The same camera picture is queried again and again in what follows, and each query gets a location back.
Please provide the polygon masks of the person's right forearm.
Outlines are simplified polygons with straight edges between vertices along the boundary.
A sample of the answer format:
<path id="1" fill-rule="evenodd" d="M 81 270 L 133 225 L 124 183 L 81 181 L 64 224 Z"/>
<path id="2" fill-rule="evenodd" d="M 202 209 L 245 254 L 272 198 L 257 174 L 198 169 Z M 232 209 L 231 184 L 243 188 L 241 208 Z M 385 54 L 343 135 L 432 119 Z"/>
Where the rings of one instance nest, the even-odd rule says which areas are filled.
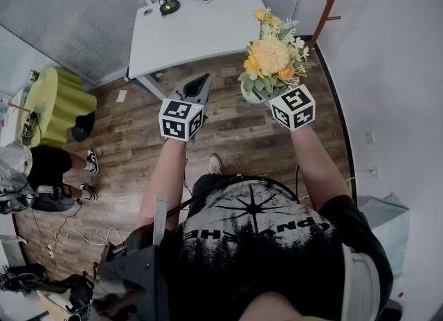
<path id="1" fill-rule="evenodd" d="M 306 125 L 291 132 L 296 159 L 315 211 L 338 196 L 349 196 L 350 191 L 334 161 L 314 130 Z"/>

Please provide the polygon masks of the light blue bag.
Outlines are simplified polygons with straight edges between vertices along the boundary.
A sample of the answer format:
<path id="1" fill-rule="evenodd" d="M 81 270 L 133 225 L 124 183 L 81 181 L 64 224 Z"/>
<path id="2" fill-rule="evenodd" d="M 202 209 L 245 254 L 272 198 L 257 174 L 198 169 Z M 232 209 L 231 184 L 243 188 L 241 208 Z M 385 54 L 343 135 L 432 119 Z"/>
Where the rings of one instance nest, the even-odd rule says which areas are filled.
<path id="1" fill-rule="evenodd" d="M 394 279 L 399 279 L 403 274 L 408 245 L 409 208 L 394 192 L 383 198 L 358 196 L 358 207 L 383 246 Z"/>

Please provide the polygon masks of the white desk table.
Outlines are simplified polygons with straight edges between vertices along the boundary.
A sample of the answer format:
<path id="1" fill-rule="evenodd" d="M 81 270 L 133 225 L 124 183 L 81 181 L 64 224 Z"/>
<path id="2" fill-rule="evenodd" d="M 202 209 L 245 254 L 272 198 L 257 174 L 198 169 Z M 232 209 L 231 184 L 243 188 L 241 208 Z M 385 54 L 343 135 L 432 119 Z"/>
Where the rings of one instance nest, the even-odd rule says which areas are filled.
<path id="1" fill-rule="evenodd" d="M 209 57 L 243 53 L 257 39 L 260 25 L 255 10 L 262 0 L 178 0 L 181 7 L 162 16 L 158 4 L 136 13 L 128 77 L 137 79 L 159 99 L 166 93 L 153 79 L 165 68 Z"/>

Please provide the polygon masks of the black tripod equipment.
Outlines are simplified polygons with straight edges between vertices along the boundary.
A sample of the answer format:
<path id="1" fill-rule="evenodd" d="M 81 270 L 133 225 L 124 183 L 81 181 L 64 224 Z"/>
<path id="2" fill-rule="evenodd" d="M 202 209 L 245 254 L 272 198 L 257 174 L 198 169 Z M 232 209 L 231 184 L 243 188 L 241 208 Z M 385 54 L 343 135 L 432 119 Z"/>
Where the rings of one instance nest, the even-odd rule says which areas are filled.
<path id="1" fill-rule="evenodd" d="M 25 295 L 34 292 L 49 292 L 63 294 L 69 292 L 69 302 L 72 307 L 65 306 L 71 314 L 68 321 L 88 321 L 89 305 L 93 295 L 94 283 L 89 274 L 83 271 L 81 275 L 72 274 L 66 279 L 51 281 L 42 264 L 13 266 L 0 273 L 0 290 Z"/>

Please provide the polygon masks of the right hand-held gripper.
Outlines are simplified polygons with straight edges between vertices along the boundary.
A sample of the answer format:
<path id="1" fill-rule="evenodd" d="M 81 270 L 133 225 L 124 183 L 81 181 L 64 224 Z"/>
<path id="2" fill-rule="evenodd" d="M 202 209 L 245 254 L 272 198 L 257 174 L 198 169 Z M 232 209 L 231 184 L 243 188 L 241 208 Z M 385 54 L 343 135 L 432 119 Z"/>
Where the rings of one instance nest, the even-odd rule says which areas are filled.
<path id="1" fill-rule="evenodd" d="M 315 99 L 304 84 L 275 88 L 272 94 L 261 90 L 257 96 L 269 108 L 272 118 L 290 131 L 308 125 L 316 118 Z"/>

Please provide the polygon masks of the black round stool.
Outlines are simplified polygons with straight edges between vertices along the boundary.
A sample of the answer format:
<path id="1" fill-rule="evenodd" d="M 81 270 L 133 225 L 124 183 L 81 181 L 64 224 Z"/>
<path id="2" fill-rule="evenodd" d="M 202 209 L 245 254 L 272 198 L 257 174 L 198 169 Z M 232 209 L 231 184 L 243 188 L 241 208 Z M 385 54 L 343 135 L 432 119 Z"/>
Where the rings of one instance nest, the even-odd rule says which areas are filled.
<path id="1" fill-rule="evenodd" d="M 91 134 L 95 122 L 95 112 L 85 116 L 78 116 L 74 127 L 71 128 L 71 134 L 75 142 L 85 141 Z"/>

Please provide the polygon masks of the round table with yellow-green cloth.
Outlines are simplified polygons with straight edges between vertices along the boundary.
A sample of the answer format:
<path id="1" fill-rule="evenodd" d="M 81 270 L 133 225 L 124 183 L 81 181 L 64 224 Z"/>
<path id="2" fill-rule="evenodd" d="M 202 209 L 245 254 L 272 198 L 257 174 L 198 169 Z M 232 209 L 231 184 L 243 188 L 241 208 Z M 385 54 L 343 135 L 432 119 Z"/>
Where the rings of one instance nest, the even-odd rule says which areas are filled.
<path id="1" fill-rule="evenodd" d="M 97 99 L 81 87 L 81 79 L 62 68 L 40 71 L 26 98 L 21 119 L 24 145 L 63 148 L 78 116 L 97 109 Z"/>

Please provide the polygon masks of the yellow flowers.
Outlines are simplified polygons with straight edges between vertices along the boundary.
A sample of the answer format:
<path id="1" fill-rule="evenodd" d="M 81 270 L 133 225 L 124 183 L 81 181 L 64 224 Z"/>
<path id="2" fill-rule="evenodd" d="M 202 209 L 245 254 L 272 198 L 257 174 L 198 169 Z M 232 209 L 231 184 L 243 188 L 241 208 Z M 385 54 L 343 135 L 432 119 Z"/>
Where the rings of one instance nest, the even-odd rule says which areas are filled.
<path id="1" fill-rule="evenodd" d="M 310 50 L 297 36 L 298 20 L 281 18 L 270 8 L 255 10 L 260 23 L 259 38 L 246 45 L 244 72 L 238 77 L 246 102 L 260 104 L 290 86 L 298 86 L 315 67 Z"/>

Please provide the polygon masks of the person's light shoe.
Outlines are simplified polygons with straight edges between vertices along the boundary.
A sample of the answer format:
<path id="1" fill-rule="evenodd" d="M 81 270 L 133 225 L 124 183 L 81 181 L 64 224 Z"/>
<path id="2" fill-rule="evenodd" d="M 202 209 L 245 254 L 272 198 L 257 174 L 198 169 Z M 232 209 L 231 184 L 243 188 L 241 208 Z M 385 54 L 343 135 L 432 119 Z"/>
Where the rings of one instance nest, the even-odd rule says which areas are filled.
<path id="1" fill-rule="evenodd" d="M 222 175 L 222 161 L 216 153 L 211 154 L 208 158 L 208 173 Z"/>

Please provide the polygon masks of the person's left forearm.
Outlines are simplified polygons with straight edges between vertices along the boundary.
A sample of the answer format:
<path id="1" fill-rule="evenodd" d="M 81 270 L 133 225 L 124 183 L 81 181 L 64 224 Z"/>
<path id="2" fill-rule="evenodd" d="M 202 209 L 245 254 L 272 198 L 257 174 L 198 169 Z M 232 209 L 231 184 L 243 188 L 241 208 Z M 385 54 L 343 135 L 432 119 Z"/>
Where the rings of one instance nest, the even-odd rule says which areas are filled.
<path id="1" fill-rule="evenodd" d="M 155 198 L 166 202 L 167 211 L 182 202 L 187 142 L 167 139 L 162 147 L 153 175 L 141 203 L 137 227 L 154 222 Z"/>

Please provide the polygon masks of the person's black printed t-shirt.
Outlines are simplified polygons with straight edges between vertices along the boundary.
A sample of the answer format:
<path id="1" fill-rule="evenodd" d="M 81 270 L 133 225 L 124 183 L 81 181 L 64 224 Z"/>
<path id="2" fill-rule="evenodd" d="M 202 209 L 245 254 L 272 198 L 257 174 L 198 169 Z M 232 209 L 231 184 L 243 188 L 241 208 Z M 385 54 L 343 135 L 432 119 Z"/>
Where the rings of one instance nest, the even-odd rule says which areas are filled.
<path id="1" fill-rule="evenodd" d="M 302 314 L 340 321 L 344 248 L 370 258 L 386 305 L 392 270 L 350 196 L 314 211 L 271 179 L 207 174 L 192 197 L 188 218 L 161 244 L 171 321 L 238 321 L 268 292 Z"/>

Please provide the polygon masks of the grey chair base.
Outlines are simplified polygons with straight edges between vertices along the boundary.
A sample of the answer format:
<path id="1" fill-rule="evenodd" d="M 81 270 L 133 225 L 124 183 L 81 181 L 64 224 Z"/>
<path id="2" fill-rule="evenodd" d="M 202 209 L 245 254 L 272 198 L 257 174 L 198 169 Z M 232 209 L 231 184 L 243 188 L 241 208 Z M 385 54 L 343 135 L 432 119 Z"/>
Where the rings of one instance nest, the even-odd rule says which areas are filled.
<path id="1" fill-rule="evenodd" d="M 65 212 L 75 204 L 71 191 L 64 184 L 40 185 L 33 197 L 31 208 L 41 212 Z"/>

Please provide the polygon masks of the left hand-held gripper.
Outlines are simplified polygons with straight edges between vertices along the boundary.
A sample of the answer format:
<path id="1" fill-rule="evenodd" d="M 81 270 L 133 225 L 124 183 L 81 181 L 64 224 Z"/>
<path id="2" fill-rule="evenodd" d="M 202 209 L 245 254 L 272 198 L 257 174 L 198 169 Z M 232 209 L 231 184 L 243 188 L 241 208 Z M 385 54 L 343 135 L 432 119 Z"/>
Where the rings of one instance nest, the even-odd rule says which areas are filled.
<path id="1" fill-rule="evenodd" d="M 204 73 L 164 99 L 159 112 L 160 133 L 164 138 L 188 142 L 207 120 L 206 103 L 212 76 Z"/>

